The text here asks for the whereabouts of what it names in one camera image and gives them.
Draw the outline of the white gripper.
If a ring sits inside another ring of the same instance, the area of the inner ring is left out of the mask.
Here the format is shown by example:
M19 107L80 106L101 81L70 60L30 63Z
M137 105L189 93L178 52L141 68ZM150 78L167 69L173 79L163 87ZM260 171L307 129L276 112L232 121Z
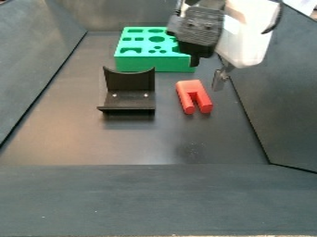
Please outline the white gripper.
M216 52L230 63L214 71L212 90L224 90L234 69L261 63L273 35L281 4L272 0L226 0L225 24Z

